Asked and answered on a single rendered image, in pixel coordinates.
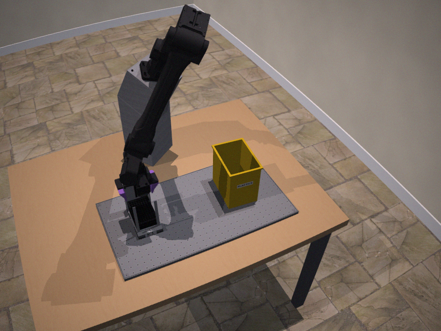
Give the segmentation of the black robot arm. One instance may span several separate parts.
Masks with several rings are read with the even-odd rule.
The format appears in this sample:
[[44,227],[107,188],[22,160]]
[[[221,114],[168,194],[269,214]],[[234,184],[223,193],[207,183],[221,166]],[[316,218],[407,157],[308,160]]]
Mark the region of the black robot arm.
[[[140,62],[144,81],[157,82],[148,104],[126,140],[120,182],[135,186],[138,197],[151,192],[143,158],[152,154],[157,123],[185,68],[200,64],[208,49],[205,40],[210,14],[184,5],[176,27],[170,26],[165,39],[157,38],[149,61]],[[142,165],[140,169],[139,166]]]

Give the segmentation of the yellow plastics bin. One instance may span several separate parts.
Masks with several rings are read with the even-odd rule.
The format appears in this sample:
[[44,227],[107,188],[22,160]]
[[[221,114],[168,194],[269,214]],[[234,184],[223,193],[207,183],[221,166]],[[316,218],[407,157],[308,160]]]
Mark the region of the yellow plastics bin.
[[213,181],[228,209],[257,201],[260,164],[243,138],[212,145]]

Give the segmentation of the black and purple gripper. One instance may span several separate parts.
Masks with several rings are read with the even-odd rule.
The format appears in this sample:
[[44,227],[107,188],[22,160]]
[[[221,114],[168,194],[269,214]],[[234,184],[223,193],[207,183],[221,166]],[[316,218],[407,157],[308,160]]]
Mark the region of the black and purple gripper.
[[[156,176],[156,174],[154,173],[153,170],[150,170],[150,171],[149,171],[148,167],[147,167],[147,166],[145,166],[145,167],[146,167],[146,171],[147,171],[148,182],[149,182],[149,184],[150,184],[150,189],[151,189],[151,192],[153,193],[154,189],[156,188],[156,186],[157,186],[158,183],[159,183],[159,180],[158,180],[158,178],[157,178],[157,176]],[[126,198],[126,194],[125,194],[124,189],[126,189],[126,187],[129,187],[129,186],[125,186],[125,185],[123,185],[123,184],[120,182],[120,179],[119,179],[119,178],[118,178],[118,179],[115,179],[114,181],[115,181],[116,187],[117,187],[117,189],[118,189],[119,195],[122,196],[122,197],[125,199],[125,201],[127,201],[127,198]],[[123,188],[124,188],[124,189],[123,189]]]

